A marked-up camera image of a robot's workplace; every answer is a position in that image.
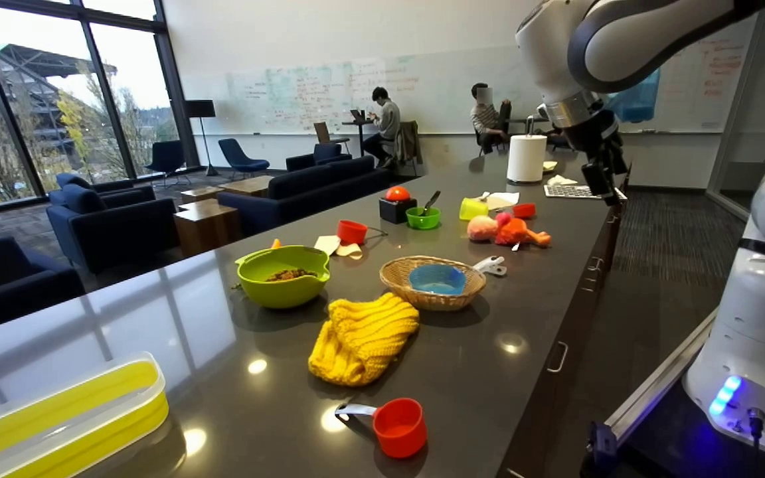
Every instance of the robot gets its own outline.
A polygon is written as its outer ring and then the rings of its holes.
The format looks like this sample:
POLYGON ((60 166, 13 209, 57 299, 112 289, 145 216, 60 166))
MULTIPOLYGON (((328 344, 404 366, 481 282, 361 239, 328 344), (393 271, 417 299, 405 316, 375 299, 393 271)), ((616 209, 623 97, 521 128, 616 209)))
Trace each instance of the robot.
MULTIPOLYGON (((765 7, 765 0, 545 0, 514 31, 541 108, 587 153, 591 193, 618 205, 626 172, 614 115, 595 92, 644 79, 679 47, 765 7)), ((752 198, 712 332, 682 378, 708 425, 765 452, 765 177, 752 198)))

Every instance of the red cup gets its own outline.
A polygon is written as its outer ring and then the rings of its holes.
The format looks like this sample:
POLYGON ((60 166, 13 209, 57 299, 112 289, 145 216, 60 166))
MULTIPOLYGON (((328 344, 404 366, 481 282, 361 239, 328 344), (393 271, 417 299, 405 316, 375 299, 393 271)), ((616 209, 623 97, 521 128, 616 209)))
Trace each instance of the red cup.
POLYGON ((355 220, 340 220, 336 223, 336 239, 340 243, 361 243, 365 235, 365 226, 355 220))
POLYGON ((408 459, 427 444, 424 408, 413 397, 393 397, 375 411, 379 452, 391 459, 408 459))

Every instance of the blue bowl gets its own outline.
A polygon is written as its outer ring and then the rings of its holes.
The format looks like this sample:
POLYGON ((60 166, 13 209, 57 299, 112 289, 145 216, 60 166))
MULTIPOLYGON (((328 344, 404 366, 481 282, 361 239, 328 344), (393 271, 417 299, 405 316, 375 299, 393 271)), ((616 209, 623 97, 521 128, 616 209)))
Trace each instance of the blue bowl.
POLYGON ((408 274, 408 286, 424 295, 457 298, 464 293, 464 274, 452 265, 419 265, 408 274))

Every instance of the sitting person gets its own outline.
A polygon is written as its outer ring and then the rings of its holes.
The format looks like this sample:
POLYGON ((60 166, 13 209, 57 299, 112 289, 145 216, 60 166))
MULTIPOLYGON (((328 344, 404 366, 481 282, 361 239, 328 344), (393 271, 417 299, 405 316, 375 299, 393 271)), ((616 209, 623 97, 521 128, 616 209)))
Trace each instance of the sitting person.
POLYGON ((379 166, 387 157, 397 153, 400 108, 387 97, 384 87, 375 87, 371 101, 381 107, 381 115, 371 116, 379 125, 379 133, 365 139, 361 146, 376 157, 379 166))
POLYGON ((470 112, 470 125, 472 125, 472 129, 477 135, 481 152, 488 153, 490 146, 506 141, 506 133, 498 125, 493 103, 488 103, 488 84, 486 83, 474 83, 470 87, 470 95, 474 97, 472 112, 470 112))

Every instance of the woven basket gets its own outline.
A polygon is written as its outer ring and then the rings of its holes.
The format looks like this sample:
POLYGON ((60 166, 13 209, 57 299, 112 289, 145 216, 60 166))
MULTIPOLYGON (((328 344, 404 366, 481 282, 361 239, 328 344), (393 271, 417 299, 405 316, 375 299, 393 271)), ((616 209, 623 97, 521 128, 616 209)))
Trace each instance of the woven basket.
POLYGON ((423 308, 423 310, 460 310, 464 306, 470 306, 472 298, 477 298, 477 293, 486 286, 486 277, 460 259, 445 259, 445 258, 433 258, 433 255, 404 255, 395 259, 381 262, 379 267, 379 282, 400 295, 404 299, 408 299, 412 306, 423 308), (452 265, 460 267, 464 274, 464 289, 457 298, 449 295, 427 295, 419 289, 408 286, 408 274, 419 265, 452 265))

